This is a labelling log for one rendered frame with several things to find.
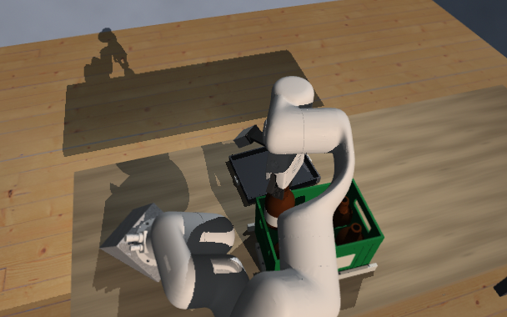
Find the green bottle crate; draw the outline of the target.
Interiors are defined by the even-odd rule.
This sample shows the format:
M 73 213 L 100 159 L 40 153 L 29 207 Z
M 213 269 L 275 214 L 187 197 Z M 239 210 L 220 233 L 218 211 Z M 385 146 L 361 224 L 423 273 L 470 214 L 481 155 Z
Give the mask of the green bottle crate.
M 307 188 L 291 190 L 295 197 L 294 206 L 305 203 L 319 196 L 327 189 L 330 184 L 331 183 L 320 184 Z M 279 241 L 278 230 L 273 230 L 266 224 L 264 218 L 265 196 L 266 195 L 256 197 L 254 232 L 261 248 L 266 271 L 276 271 L 280 270 L 279 259 L 277 259 L 276 253 L 274 251 L 274 245 Z M 345 196 L 349 198 L 349 205 L 353 210 L 353 218 L 350 224 L 334 228 L 334 240 L 336 239 L 336 236 L 341 229 L 350 227 L 350 225 L 353 223 L 361 225 L 364 240 L 349 244 L 342 244 L 339 246 L 335 244 L 339 272 L 368 265 L 371 259 L 374 257 L 374 254 L 376 253 L 378 247 L 384 240 L 384 235 L 378 226 L 374 216 L 372 215 L 369 206 L 364 200 L 364 197 L 361 194 L 354 179 L 352 179 L 349 191 Z M 371 230 L 368 229 L 366 223 L 364 222 L 364 219 L 355 203 L 356 200 L 358 201 L 360 208 L 368 220 Z

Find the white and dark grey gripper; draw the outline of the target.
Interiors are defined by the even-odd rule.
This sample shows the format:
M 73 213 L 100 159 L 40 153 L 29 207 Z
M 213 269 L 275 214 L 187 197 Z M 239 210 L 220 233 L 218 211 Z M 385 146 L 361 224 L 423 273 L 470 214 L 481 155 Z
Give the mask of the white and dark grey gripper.
M 266 192 L 276 199 L 283 200 L 284 189 L 292 186 L 293 178 L 303 162 L 304 153 L 274 154 L 269 152 L 265 172 L 266 181 L 269 181 Z

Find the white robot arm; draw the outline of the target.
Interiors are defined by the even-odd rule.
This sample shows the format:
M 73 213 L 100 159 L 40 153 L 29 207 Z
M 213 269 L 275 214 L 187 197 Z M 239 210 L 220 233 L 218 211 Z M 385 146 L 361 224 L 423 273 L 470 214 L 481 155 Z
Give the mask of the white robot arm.
M 124 235 L 125 242 L 137 242 L 129 250 L 142 262 L 158 266 L 172 305 L 209 308 L 214 317 L 338 316 L 333 215 L 352 182 L 354 144 L 346 113 L 312 108 L 313 101 L 314 89 L 307 80 L 281 78 L 272 87 L 263 132 L 255 124 L 233 140 L 239 148 L 256 142 L 274 154 L 334 156 L 334 176 L 327 189 L 278 216 L 280 270 L 249 280 L 240 260 L 226 254 L 235 232 L 221 214 L 163 212 L 143 222 L 135 234 Z

